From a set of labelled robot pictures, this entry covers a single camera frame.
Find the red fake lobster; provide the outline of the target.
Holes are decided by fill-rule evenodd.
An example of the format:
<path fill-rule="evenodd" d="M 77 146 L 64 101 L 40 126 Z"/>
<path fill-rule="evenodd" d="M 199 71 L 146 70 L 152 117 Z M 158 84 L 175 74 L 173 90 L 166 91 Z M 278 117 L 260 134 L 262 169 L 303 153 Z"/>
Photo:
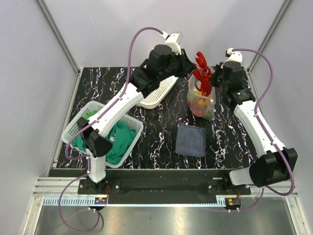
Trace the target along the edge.
<path fill-rule="evenodd" d="M 201 93 L 202 96 L 209 97 L 212 91 L 211 82 L 211 69 L 207 65 L 205 56 L 198 51 L 196 53 L 196 65 L 197 69 L 193 71 L 194 77 L 200 82 L 200 85 L 195 85 L 195 88 Z"/>

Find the clear zip top bag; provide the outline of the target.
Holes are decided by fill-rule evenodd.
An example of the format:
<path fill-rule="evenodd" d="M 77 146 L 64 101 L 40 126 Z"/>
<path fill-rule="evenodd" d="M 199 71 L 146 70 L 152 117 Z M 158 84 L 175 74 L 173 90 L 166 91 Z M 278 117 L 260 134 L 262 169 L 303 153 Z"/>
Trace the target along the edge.
<path fill-rule="evenodd" d="M 212 120 L 215 113 L 216 94 L 215 89 L 211 89 L 209 96 L 203 96 L 196 87 L 200 87 L 201 82 L 191 75 L 188 80 L 187 103 L 191 113 L 205 120 Z"/>

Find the fake red grapes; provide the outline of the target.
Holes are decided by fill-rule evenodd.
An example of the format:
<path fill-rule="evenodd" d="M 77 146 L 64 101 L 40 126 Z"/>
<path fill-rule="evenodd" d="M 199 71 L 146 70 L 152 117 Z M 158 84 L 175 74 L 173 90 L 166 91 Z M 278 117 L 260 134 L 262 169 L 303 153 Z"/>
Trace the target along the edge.
<path fill-rule="evenodd" d="M 200 105 L 197 100 L 188 101 L 189 109 L 193 115 L 197 117 L 203 117 L 206 115 L 206 107 Z"/>

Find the fake orange fruit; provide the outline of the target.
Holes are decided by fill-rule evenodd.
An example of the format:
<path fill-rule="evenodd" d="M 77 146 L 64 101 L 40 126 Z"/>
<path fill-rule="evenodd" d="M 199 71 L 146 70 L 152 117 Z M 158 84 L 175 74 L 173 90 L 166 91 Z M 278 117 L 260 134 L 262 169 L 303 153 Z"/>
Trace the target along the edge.
<path fill-rule="evenodd" d="M 206 106 L 209 102 L 209 99 L 203 98 L 203 97 L 198 97 L 198 104 L 200 106 Z"/>

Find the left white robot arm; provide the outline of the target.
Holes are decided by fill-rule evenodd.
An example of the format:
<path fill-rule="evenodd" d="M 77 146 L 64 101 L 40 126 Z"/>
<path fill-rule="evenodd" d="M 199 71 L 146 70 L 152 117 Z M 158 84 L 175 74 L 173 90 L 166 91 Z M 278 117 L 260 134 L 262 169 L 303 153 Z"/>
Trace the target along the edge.
<path fill-rule="evenodd" d="M 106 155 L 112 149 L 107 136 L 113 126 L 133 106 L 158 89 L 161 81 L 171 76 L 187 77 L 195 69 L 185 49 L 174 52 L 168 45 L 157 45 L 111 101 L 89 119 L 78 119 L 78 133 L 88 155 L 88 187 L 92 192 L 100 194 L 106 187 L 103 180 L 106 176 Z"/>

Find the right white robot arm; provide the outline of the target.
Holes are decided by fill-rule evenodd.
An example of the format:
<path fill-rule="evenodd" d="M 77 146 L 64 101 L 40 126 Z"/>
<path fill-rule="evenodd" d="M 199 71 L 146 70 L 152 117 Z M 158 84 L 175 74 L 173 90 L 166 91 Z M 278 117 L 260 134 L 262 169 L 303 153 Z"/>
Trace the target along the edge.
<path fill-rule="evenodd" d="M 229 178 L 222 181 L 228 194 L 235 193 L 240 185 L 262 188 L 290 180 L 298 157 L 296 150 L 286 148 L 266 123 L 244 78 L 246 72 L 241 63 L 226 61 L 214 67 L 211 81 L 220 90 L 224 104 L 244 126 L 257 153 L 251 166 L 231 171 Z"/>

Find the fake green fruit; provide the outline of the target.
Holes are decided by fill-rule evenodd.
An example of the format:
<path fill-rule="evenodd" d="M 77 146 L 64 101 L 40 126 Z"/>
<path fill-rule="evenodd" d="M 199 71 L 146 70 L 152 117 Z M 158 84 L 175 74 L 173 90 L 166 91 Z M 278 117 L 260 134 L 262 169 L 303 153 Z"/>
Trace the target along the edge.
<path fill-rule="evenodd" d="M 212 120 L 215 118 L 214 112 L 208 112 L 202 118 L 205 120 Z"/>

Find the white oval perforated basket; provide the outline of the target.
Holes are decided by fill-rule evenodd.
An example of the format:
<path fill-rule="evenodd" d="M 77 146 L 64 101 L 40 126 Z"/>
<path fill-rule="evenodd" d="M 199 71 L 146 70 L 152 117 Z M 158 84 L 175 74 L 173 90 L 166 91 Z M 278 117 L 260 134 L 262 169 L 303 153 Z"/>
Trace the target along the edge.
<path fill-rule="evenodd" d="M 173 86 L 176 84 L 178 78 L 171 76 L 160 82 L 158 89 L 149 94 L 145 99 L 139 102 L 139 106 L 146 109 L 156 108 L 161 101 L 166 97 L 170 92 Z"/>

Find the black marble pattern mat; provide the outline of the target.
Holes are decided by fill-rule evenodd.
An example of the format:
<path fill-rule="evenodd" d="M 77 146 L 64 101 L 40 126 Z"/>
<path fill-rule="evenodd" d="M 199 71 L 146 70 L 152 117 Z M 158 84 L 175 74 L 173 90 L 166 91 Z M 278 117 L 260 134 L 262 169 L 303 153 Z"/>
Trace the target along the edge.
<path fill-rule="evenodd" d="M 126 80 L 125 67 L 83 68 L 69 112 L 73 118 L 88 102 L 106 104 Z M 257 160 L 257 153 L 243 124 L 216 94 L 212 120 L 194 116 L 187 103 L 188 79 L 180 78 L 166 97 L 153 109 L 135 106 L 129 115 L 143 123 L 143 131 L 129 157 L 128 169 L 209 169 L 245 168 Z M 206 155 L 202 158 L 175 152 L 180 124 L 206 130 Z"/>

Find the folded dark blue towel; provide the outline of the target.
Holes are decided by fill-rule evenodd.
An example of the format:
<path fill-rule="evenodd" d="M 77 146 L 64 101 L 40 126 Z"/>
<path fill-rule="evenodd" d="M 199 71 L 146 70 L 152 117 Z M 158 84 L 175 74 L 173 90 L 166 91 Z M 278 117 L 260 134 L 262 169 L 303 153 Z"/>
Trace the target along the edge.
<path fill-rule="evenodd" d="M 180 124 L 178 126 L 175 152 L 190 157 L 206 155 L 206 130 L 202 127 Z"/>

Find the white rectangular laundry basket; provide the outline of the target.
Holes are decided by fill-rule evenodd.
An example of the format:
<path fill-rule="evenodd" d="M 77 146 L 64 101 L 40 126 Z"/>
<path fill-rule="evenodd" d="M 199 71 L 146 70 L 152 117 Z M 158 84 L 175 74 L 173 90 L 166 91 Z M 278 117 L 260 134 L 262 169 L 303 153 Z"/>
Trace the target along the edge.
<path fill-rule="evenodd" d="M 62 141 L 67 144 L 78 132 L 77 120 L 96 114 L 104 107 L 97 101 L 88 102 L 67 125 L 62 133 Z M 136 142 L 141 136 L 143 123 L 129 115 L 124 115 L 109 131 L 107 137 L 112 143 L 112 149 L 106 156 L 106 166 L 119 168 L 131 154 Z"/>

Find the green cloth garment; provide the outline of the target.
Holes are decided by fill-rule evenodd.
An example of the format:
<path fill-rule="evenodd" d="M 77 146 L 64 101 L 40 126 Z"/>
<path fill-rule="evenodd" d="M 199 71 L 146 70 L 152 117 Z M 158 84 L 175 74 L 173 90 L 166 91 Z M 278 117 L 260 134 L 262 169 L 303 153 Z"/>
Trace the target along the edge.
<path fill-rule="evenodd" d="M 88 119 L 97 112 L 97 110 L 87 112 L 83 117 Z M 129 128 L 127 123 L 119 120 L 107 136 L 109 141 L 112 143 L 112 149 L 107 153 L 106 161 L 113 166 L 117 166 L 119 163 L 122 163 L 122 157 L 132 144 L 135 137 L 136 130 Z M 80 135 L 72 141 L 72 146 L 78 147 L 81 151 L 86 151 L 85 143 Z"/>

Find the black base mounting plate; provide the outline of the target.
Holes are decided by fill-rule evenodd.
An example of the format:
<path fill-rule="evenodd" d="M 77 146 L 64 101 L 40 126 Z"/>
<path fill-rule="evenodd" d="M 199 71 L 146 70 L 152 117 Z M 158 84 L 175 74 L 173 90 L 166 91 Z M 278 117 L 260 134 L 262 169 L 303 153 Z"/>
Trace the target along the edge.
<path fill-rule="evenodd" d="M 107 178 L 100 183 L 80 180 L 78 194 L 121 195 L 127 192 L 200 192 L 208 195 L 250 195 L 250 188 L 225 189 L 221 178 Z"/>

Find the right aluminium frame rail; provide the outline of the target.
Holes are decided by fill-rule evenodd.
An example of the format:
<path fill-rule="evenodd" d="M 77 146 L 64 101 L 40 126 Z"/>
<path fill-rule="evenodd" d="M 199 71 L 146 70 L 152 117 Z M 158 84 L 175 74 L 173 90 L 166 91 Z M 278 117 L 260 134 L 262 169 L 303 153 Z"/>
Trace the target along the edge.
<path fill-rule="evenodd" d="M 267 48 L 269 42 L 271 41 L 272 37 L 274 36 L 276 30 L 278 29 L 280 23 L 282 22 L 284 16 L 286 15 L 287 11 L 289 10 L 291 4 L 293 3 L 293 0 L 284 0 L 282 5 L 280 6 L 276 16 L 274 17 L 274 20 L 272 21 L 267 33 L 265 34 L 259 48 L 258 51 L 260 53 L 264 53 L 265 49 Z M 247 68 L 248 74 L 252 75 L 252 72 L 254 70 L 254 68 L 256 67 L 259 59 L 260 59 L 260 55 L 256 54 L 253 59 L 252 62 L 250 63 L 250 65 Z"/>

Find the aluminium frame rail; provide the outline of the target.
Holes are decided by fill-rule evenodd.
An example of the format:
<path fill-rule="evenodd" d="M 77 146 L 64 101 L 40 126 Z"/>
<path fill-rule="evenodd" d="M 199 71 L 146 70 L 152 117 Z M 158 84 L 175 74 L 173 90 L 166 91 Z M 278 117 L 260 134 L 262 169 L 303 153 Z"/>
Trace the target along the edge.
<path fill-rule="evenodd" d="M 42 13 L 45 21 L 48 24 L 48 27 L 50 28 L 52 34 L 54 35 L 59 47 L 61 48 L 64 56 L 66 57 L 67 61 L 69 62 L 72 70 L 76 75 L 80 73 L 80 68 L 77 65 L 76 61 L 74 60 L 74 57 L 72 56 L 68 46 L 66 45 L 65 40 L 63 39 L 63 36 L 61 35 L 61 32 L 58 29 L 58 26 L 47 6 L 44 0 L 35 0 L 40 12 Z"/>
<path fill-rule="evenodd" d="M 272 37 L 274 36 L 276 30 L 278 29 L 280 23 L 282 22 L 284 16 L 286 15 L 287 11 L 289 10 L 291 4 L 293 3 L 293 0 L 284 0 L 282 5 L 280 6 L 276 16 L 274 17 L 274 20 L 272 21 L 267 33 L 265 34 L 259 48 L 258 51 L 260 53 L 264 53 L 265 49 L 267 48 L 269 42 L 271 41 Z M 254 68 L 256 67 L 259 59 L 260 59 L 260 55 L 256 54 L 253 59 L 252 62 L 250 63 L 250 65 L 247 68 L 248 74 L 252 75 L 252 72 L 254 70 Z"/>

